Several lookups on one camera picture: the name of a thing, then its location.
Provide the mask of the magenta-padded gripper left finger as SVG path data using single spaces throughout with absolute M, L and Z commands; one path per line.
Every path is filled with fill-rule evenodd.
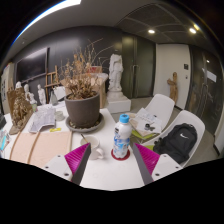
M 43 169 L 65 180 L 71 181 L 76 185 L 79 185 L 81 183 L 90 153 L 91 144 L 84 144 L 66 155 L 56 155 L 43 166 Z

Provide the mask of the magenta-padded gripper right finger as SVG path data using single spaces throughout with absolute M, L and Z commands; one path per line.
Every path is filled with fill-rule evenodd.
M 145 185 L 182 169 L 168 154 L 157 154 L 143 145 L 134 143 L 133 153 Z

